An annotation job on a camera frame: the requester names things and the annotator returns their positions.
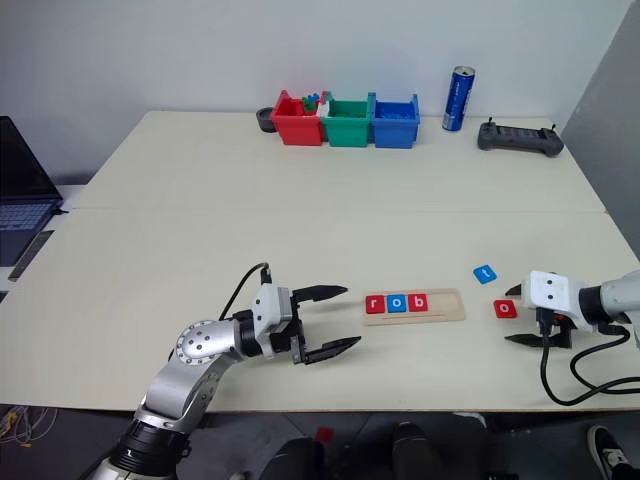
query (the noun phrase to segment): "blue bin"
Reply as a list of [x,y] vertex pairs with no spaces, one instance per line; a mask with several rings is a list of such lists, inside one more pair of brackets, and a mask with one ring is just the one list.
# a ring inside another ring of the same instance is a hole
[[412,148],[418,137],[420,111],[418,95],[408,103],[379,102],[373,95],[371,125],[373,140],[378,148]]

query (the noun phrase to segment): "laptop screen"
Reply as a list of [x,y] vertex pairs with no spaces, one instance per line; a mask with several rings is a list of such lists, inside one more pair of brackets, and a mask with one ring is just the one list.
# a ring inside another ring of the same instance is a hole
[[9,117],[0,116],[0,199],[60,198]]

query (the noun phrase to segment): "plastic bin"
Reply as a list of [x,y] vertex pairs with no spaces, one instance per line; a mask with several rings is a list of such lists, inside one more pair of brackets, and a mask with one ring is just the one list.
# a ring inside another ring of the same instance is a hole
[[369,94],[367,101],[329,100],[329,114],[322,117],[329,144],[332,147],[366,147],[371,124],[371,102],[375,95]]
[[280,92],[271,121],[285,145],[322,145],[322,121],[315,110],[305,111],[302,100],[291,98],[286,90]]
[[372,93],[371,124],[377,148],[412,148],[418,136],[418,96],[408,103],[379,102]]

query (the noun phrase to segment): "laptop keyboard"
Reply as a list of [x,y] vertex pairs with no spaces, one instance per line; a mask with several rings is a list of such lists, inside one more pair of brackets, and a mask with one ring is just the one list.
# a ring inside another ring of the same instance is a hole
[[0,231],[33,230],[50,208],[50,203],[0,205]]

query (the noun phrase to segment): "white wall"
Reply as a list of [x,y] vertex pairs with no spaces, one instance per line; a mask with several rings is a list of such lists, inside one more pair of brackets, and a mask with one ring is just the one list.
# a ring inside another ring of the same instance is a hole
[[0,112],[59,181],[88,178],[149,109],[246,110],[287,88],[418,93],[454,65],[470,114],[563,126],[631,0],[0,0]]

